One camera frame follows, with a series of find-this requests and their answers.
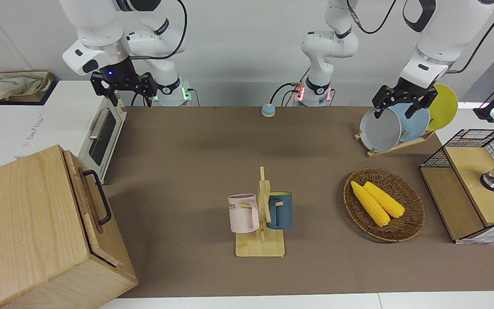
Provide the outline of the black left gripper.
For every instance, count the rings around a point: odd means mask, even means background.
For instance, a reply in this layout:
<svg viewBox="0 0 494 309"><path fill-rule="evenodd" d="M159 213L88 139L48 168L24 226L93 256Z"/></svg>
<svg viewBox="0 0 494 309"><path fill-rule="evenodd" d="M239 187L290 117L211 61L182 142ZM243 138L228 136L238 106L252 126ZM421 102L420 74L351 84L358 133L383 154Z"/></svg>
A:
<svg viewBox="0 0 494 309"><path fill-rule="evenodd" d="M406 79L398 79L394 88L381 86L372 99L374 117L379 119L386 108L398 103L411 103L406 111L406 118L411 118L413 114L421 109L428 109L437 97L436 89L422 88Z"/></svg>

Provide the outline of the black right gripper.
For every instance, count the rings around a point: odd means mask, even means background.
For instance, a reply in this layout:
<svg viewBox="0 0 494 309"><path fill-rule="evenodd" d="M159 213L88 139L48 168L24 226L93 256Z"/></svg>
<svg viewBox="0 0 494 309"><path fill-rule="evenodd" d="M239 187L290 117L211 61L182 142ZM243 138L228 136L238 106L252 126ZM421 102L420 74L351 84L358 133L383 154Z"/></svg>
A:
<svg viewBox="0 0 494 309"><path fill-rule="evenodd" d="M157 83L151 73L137 76L132 60L129 58L117 64L106 65L99 72L92 72L90 82L98 96L104 96L114 107L118 106L116 91L131 91L138 85L138 94L143 97L147 107L152 106L157 96Z"/></svg>

